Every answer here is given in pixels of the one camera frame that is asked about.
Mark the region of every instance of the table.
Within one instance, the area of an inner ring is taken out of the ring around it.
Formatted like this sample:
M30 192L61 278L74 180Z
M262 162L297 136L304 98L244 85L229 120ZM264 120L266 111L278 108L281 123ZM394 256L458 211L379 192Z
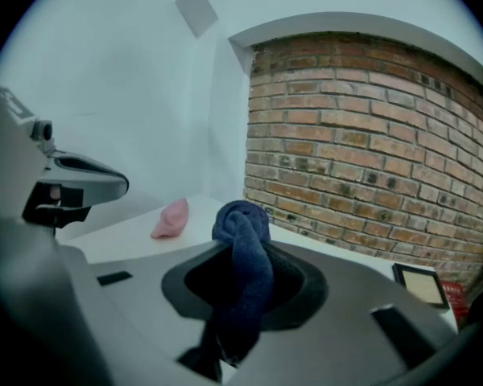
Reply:
M188 223L178 237L158 240L150 237L151 231L163 210L163 208L160 208L107 228L79 236L75 239L61 241L60 243L78 247L84 252L89 263L102 263L106 261L120 261L136 257L152 256L210 241L211 228L217 212L223 203L211 199L208 196L196 195L188 198L188 204ZM393 261L338 248L290 232L273 224L270 225L270 236L272 240L295 244L320 253L361 263L378 271L390 280L394 280L394 273L392 271ZM433 268L426 266L416 267L433 270ZM441 317L457 332L456 320L452 310L443 312Z

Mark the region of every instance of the picture frame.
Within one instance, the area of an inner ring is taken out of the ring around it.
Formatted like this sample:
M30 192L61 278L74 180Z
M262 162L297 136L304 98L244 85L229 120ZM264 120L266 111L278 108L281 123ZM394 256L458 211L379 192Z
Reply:
M392 266L397 283L411 294L436 309L449 310L449 302L436 271L394 263Z

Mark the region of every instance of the black frame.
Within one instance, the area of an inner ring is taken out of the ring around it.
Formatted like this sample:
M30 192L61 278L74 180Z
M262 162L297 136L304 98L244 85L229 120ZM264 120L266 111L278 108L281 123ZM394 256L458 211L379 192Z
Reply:
M444 288L442 287L442 284L440 283L440 279L438 277L438 274L436 274L435 270L426 270L426 269L420 269L417 267L411 267L411 266L406 266L406 265L401 265L400 263L394 263L392 266L392 270L394 271L394 279L397 283L400 285L404 286L404 288L407 290L408 287L406 286L406 282L404 281L404 275L403 272L412 272L412 273L417 273L417 274L423 274L425 276L431 276L435 279L436 287L438 291L440 292L440 297L442 298L441 303L429 303L427 302L428 305L435 307L436 309L441 309L441 310L449 310L451 309L448 299L445 296Z

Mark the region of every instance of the white wall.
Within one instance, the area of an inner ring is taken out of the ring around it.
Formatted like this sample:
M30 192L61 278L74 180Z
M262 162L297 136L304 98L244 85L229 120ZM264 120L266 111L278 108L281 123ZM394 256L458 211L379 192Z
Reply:
M174 1L38 0L2 51L0 84L54 121L58 147L130 180L125 197L95 207L61 238L181 196L241 197L246 46L297 32L288 19L337 30L340 21L363 27L363 18L386 18L395 23L364 23L378 35L401 24L408 38L430 36L433 50L448 43L483 70L483 33L458 0L209 0L218 22L199 38Z

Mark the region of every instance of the pink cloth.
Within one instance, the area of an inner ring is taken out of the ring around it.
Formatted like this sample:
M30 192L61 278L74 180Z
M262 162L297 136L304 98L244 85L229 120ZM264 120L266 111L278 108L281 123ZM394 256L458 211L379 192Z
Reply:
M178 236L188 222L188 201L179 199L169 204L161 211L158 223L152 230L151 237L158 239L160 237Z

